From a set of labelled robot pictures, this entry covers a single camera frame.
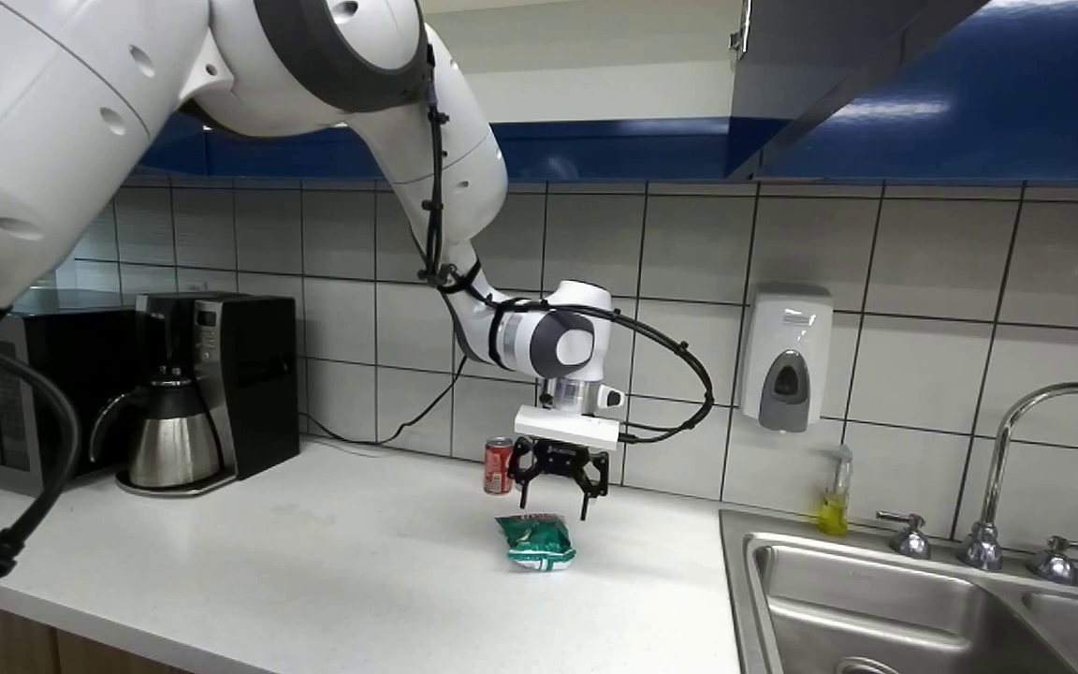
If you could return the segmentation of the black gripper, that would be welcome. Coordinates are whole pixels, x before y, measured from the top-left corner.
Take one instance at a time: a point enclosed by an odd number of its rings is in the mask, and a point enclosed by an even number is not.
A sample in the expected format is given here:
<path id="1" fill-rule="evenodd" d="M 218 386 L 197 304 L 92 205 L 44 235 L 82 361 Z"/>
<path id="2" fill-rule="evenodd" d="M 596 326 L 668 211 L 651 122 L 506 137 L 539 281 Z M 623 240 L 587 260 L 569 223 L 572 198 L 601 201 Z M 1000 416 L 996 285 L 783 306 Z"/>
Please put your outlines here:
<path id="1" fill-rule="evenodd" d="M 564 477 L 578 485 L 578 520 L 587 520 L 592 502 L 607 499 L 610 492 L 610 458 L 592 453 L 583 444 L 569 441 L 547 441 L 547 439 L 521 439 L 512 444 L 509 477 L 516 485 L 516 507 L 526 510 L 531 483 L 539 477 Z"/>

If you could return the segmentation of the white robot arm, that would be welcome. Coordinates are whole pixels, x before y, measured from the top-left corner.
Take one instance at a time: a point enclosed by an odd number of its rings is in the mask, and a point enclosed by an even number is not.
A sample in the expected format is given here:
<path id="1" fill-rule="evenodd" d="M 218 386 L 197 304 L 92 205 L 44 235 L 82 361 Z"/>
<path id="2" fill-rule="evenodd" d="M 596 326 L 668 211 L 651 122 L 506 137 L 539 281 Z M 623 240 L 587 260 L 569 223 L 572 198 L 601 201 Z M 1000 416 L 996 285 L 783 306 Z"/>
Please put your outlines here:
<path id="1" fill-rule="evenodd" d="M 0 318 L 177 111 L 250 143 L 351 130 L 469 357 L 531 378 L 592 361 L 564 304 L 485 281 L 506 157 L 418 0 L 0 0 Z"/>

